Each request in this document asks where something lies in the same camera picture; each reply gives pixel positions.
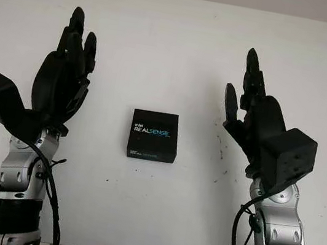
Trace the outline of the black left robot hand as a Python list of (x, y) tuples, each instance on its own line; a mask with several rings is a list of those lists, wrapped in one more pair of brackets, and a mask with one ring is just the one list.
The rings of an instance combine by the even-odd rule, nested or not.
[(85, 14), (75, 8), (69, 25), (64, 27), (57, 49), (50, 52), (32, 86), (32, 111), (45, 127), (66, 136), (65, 123), (82, 106), (88, 93), (88, 75), (94, 71), (97, 37), (93, 32), (83, 41)]

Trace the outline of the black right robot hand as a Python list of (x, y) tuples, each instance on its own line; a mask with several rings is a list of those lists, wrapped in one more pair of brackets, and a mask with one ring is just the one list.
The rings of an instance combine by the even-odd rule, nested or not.
[(246, 57), (243, 94), (238, 99), (233, 84), (225, 90), (226, 120), (223, 127), (246, 155), (246, 177), (261, 175), (261, 142), (286, 130), (278, 101), (266, 94), (263, 72), (254, 48)]

